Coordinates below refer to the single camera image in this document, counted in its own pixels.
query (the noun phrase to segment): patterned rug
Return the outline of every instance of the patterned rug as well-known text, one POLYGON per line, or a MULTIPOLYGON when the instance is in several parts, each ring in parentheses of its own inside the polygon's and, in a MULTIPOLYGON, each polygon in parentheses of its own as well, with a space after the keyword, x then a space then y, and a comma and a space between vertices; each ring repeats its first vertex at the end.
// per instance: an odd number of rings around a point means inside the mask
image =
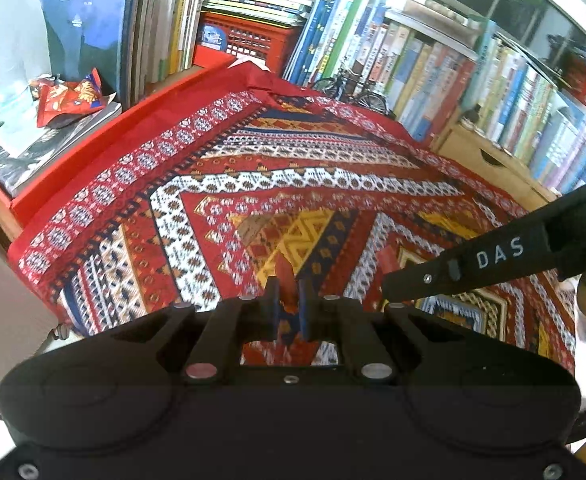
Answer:
MULTIPOLYGON (((10 259, 58 315, 92 335, 189 301, 259 294, 283 254, 320 294, 383 310, 375 253, 400 267, 524 211, 397 123, 250 63, 175 92, 58 193, 10 259)), ((574 321, 553 272, 415 307, 574 370, 574 321)), ((294 314, 247 364, 331 364, 294 314)))

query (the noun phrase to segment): red box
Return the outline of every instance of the red box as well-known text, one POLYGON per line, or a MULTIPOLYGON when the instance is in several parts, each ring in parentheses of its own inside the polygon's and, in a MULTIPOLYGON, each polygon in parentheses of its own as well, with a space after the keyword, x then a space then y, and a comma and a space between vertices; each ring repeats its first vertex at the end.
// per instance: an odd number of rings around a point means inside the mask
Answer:
POLYGON ((193 65, 201 66, 191 76, 186 76, 141 101, 118 118, 107 123, 103 128, 84 139, 75 148, 58 158, 15 198, 6 195, 0 187, 0 225, 9 238, 14 239, 37 211, 72 178, 84 168, 87 160, 92 160, 106 148, 118 141, 119 136, 127 131, 132 124, 137 124, 153 110, 152 104, 162 99, 175 89, 187 88, 206 78, 212 71, 226 69, 233 63, 234 57, 225 52, 198 45, 195 48, 193 65))
POLYGON ((297 43, 301 27, 276 27, 217 12, 204 12, 201 25, 214 25, 226 34, 226 52, 237 56, 246 54, 263 59, 269 70, 277 76, 284 73, 297 43))

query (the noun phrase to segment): glass cup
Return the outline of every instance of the glass cup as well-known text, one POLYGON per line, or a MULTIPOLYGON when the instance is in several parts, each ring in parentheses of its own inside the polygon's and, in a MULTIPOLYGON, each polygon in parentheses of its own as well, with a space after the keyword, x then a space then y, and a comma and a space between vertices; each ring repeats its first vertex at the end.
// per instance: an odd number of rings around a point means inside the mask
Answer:
POLYGON ((23 61, 0 65, 0 128, 19 129, 36 112, 23 61))

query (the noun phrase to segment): red snack bag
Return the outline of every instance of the red snack bag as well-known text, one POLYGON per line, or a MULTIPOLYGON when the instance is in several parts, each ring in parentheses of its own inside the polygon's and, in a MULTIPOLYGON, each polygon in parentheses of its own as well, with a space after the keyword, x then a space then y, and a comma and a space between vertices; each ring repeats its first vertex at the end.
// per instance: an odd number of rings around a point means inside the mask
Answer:
POLYGON ((39 94, 38 128, 57 129, 102 110, 108 99, 102 95, 97 69, 79 83, 42 86, 39 94))

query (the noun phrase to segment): red basket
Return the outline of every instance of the red basket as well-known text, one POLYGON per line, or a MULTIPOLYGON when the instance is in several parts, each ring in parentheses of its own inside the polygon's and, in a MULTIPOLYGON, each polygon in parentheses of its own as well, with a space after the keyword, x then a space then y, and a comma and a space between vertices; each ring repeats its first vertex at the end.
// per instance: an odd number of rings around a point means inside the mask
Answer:
POLYGON ((272 73, 281 76, 293 53, 301 27, 275 27, 217 12, 203 12, 200 25, 214 25, 226 34, 226 51, 263 59, 272 73))

